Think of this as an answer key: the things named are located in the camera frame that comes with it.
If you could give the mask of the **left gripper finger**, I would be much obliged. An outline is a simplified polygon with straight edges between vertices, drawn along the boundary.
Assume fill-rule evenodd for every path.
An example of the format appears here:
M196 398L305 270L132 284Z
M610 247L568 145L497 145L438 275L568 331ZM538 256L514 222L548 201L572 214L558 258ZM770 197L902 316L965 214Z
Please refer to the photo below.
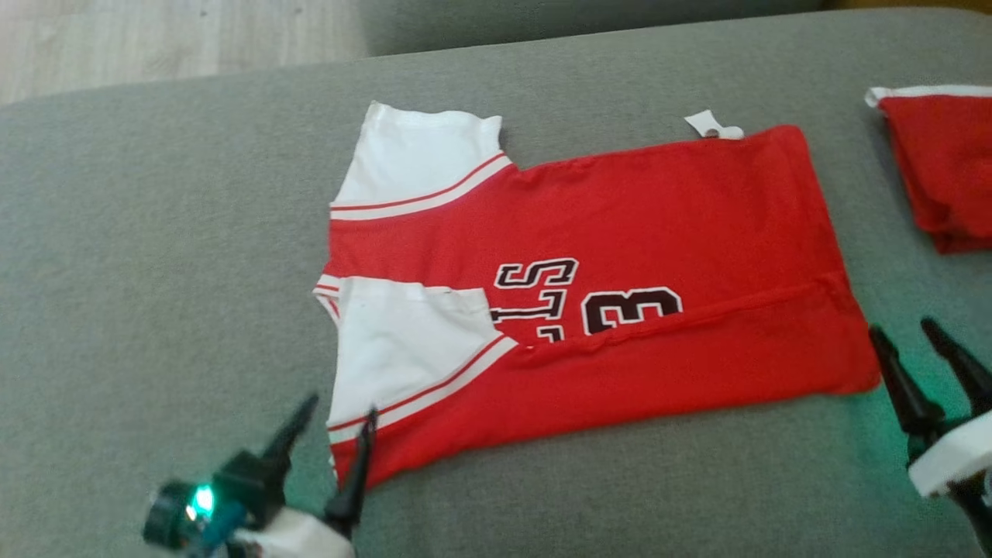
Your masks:
M374 450L379 411L372 408L365 416L356 441L356 456L343 477L338 491L325 504L325 524L345 540L352 539L352 533L361 520Z
M291 466L295 444L311 423L319 403L319 395L311 394L295 407L290 416L277 429L275 436L263 450L261 460L267 470L288 470Z

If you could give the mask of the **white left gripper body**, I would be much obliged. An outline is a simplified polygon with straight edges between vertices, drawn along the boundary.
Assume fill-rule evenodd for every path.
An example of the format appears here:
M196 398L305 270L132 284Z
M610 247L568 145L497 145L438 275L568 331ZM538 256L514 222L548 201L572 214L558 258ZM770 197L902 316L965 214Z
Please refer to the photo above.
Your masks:
M230 557L354 557L352 540L338 536L322 515L286 505L288 470L267 470L240 451L214 474L214 546Z

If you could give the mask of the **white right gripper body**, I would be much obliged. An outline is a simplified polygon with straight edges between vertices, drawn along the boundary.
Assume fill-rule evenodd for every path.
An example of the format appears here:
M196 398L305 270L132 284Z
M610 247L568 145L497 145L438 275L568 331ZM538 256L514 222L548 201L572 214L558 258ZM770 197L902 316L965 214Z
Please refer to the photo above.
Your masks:
M991 466L991 413L952 429L908 466L908 479L922 498L939 497L952 484Z

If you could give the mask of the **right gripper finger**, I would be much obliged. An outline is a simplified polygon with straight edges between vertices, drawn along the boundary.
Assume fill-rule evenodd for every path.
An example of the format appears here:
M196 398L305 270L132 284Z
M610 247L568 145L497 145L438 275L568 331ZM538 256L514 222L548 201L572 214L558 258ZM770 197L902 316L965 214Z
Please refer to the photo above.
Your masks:
M899 350L881 326L872 325L869 336L879 361L883 385L888 392L897 423L907 435L908 459L916 460L938 440L945 410L922 392L908 373Z
M952 368L970 402L972 415L988 413L991 410L991 372L988 368L934 318L924 317L920 325L935 352Z

